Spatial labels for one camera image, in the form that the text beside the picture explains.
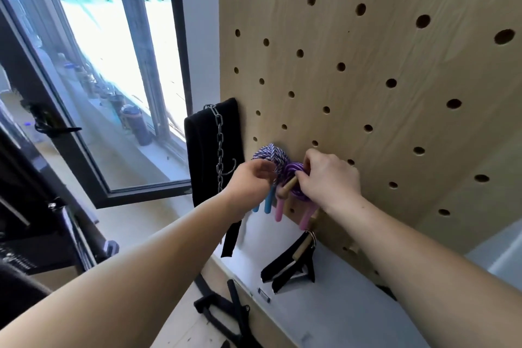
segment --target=jump rope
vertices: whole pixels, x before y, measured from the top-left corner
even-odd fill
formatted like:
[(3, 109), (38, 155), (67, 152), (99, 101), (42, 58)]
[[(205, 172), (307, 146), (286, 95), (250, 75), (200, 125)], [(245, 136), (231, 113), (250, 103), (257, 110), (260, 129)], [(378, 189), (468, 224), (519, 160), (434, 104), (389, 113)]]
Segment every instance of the jump rope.
[[(289, 194), (292, 193), (297, 199), (309, 203), (299, 222), (299, 228), (303, 231), (306, 230), (310, 218), (316, 212), (318, 206), (303, 193), (297, 181), (296, 171), (307, 173), (304, 170), (303, 164), (291, 162), (284, 150), (275, 146), (273, 143), (263, 146), (255, 152), (252, 160), (256, 159), (270, 160), (276, 164), (275, 172), (277, 179), (265, 198), (265, 213), (268, 214), (271, 212), (272, 201), (275, 196), (277, 198), (276, 221), (280, 222), (283, 217), (284, 202), (288, 199)], [(252, 211), (258, 212), (259, 205), (252, 209)]]

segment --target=wooden pegboard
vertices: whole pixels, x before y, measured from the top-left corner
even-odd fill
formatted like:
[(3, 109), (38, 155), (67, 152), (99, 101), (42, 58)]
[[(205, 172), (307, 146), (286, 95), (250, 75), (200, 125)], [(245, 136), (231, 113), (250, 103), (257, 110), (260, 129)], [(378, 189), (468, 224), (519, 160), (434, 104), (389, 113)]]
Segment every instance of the wooden pegboard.
[[(274, 142), (353, 160), (366, 198), (460, 253), (520, 218), (519, 0), (219, 0), (219, 15), (246, 158)], [(351, 261), (333, 222), (320, 239)]]

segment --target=black window frame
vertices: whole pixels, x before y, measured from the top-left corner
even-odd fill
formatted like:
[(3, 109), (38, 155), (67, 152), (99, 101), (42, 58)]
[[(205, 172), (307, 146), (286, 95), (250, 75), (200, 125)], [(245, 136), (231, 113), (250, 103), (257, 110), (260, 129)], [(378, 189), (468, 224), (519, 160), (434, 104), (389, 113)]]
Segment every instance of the black window frame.
[[(55, 7), (60, 4), (59, 0), (51, 0), (51, 2)], [(145, 10), (145, 1), (122, 0), (122, 2), (138, 59), (138, 66), (144, 82), (154, 125), (154, 133), (157, 139), (167, 146), (173, 147), (178, 152), (185, 151), (179, 143), (173, 141), (170, 134)], [(171, 0), (171, 3), (187, 115), (191, 115), (192, 91), (188, 67), (183, 0)], [(63, 24), (65, 31), (70, 31), (72, 35), (61, 6), (57, 8), (57, 11), (58, 16), (60, 13), (63, 14), (63, 17), (58, 17), (58, 19)], [(69, 39), (74, 41), (74, 36), (69, 36)], [(72, 54), (74, 54), (74, 50), (77, 50), (78, 46), (74, 44), (71, 48), (73, 49)], [(82, 58), (81, 53), (68, 56), (71, 60)], [(69, 116), (60, 96), (54, 92), (48, 74), (41, 65), (39, 58), (35, 55), (28, 36), (20, 26), (20, 22), (18, 22), (17, 16), (8, 0), (0, 0), (0, 63), (4, 67), (11, 84), (21, 93), (24, 100), (33, 103), (43, 103), (50, 108), (51, 112), (64, 126), (73, 126), (73, 120)], [(54, 138), (53, 143), (96, 208), (175, 197), (192, 192), (190, 180), (111, 190), (104, 181), (95, 161), (86, 151), (87, 147), (83, 143), (81, 136), (75, 133), (65, 134)]]

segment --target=floor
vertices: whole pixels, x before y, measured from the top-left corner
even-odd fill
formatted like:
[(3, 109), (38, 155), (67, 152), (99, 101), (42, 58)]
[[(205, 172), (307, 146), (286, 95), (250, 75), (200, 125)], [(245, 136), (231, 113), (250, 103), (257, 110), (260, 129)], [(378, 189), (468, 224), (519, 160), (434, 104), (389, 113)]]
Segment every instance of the floor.
[[(31, 121), (31, 117), (21, 107), (17, 106), (17, 102), (12, 102), (9, 94), (2, 94), (1, 99), (17, 122), (23, 124), (24, 121)], [(105, 238), (116, 240), (120, 244), (121, 251), (143, 242), (148, 236), (192, 209), (192, 198), (189, 195), (95, 209), (51, 141), (46, 140), (36, 144), (36, 146), (82, 206), (88, 213), (99, 220), (97, 226)], [(118, 165), (118, 160), (112, 159), (111, 162), (115, 171), (115, 179), (123, 179), (125, 181), (130, 178), (126, 176), (126, 168)], [(226, 286), (226, 280), (229, 279), (229, 276), (221, 267), (220, 260), (212, 257), (203, 268), (202, 274), (210, 288), (223, 297), (230, 299)], [(62, 283), (57, 281), (66, 282), (73, 277), (74, 273), (71, 273), (71, 270), (63, 270), (54, 275), (45, 275), (43, 280), (40, 280), (51, 288), (57, 288)], [(251, 307), (250, 327), (261, 345), (265, 348), (295, 346), (284, 332), (259, 309), (249, 293), (245, 292), (241, 287), (238, 287), (238, 293), (242, 304), (248, 304)], [(152, 344), (152, 348), (215, 348), (222, 345), (225, 337), (210, 325), (203, 315), (197, 313), (193, 306), (193, 302), (200, 297), (201, 294), (198, 288), (192, 284), (167, 319), (158, 337)], [(237, 324), (227, 315), (217, 311), (213, 311), (213, 314), (230, 330), (238, 332)]]

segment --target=metal chain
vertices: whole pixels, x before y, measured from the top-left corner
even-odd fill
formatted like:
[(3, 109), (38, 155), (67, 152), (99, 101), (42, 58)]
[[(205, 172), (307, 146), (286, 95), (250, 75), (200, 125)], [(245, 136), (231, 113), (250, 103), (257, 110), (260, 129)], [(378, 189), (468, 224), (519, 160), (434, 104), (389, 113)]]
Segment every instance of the metal chain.
[(216, 172), (218, 173), (218, 193), (220, 193), (223, 190), (223, 176), (229, 175), (232, 172), (234, 172), (237, 161), (235, 159), (232, 159), (234, 161), (234, 167), (227, 173), (223, 173), (223, 141), (225, 138), (223, 137), (223, 133), (221, 132), (221, 128), (223, 127), (223, 116), (219, 114), (218, 109), (216, 109), (215, 105), (205, 105), (203, 107), (204, 109), (210, 109), (212, 113), (214, 114), (214, 117), (216, 119), (216, 125), (218, 126), (218, 164), (216, 165)]

